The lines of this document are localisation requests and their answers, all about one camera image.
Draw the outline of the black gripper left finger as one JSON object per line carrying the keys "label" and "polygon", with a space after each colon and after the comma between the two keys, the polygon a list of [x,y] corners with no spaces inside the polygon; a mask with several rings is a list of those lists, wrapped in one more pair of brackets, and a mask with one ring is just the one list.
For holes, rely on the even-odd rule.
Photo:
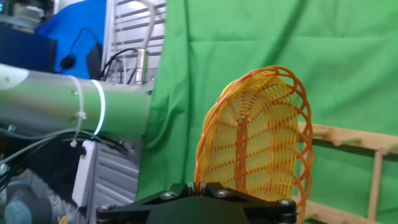
{"label": "black gripper left finger", "polygon": [[101,205],[96,209],[97,223],[123,223],[127,221],[146,221],[147,217],[161,205],[175,200],[194,196],[195,184],[172,184],[166,190],[127,205]]}

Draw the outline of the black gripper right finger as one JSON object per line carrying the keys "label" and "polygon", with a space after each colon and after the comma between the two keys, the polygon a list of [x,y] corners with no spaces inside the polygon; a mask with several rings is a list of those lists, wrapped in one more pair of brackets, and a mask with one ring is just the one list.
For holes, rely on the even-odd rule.
{"label": "black gripper right finger", "polygon": [[265,218],[270,223],[295,223],[295,202],[280,199],[268,202],[238,190],[222,186],[219,182],[200,182],[198,195],[210,197],[241,208],[247,218]]}

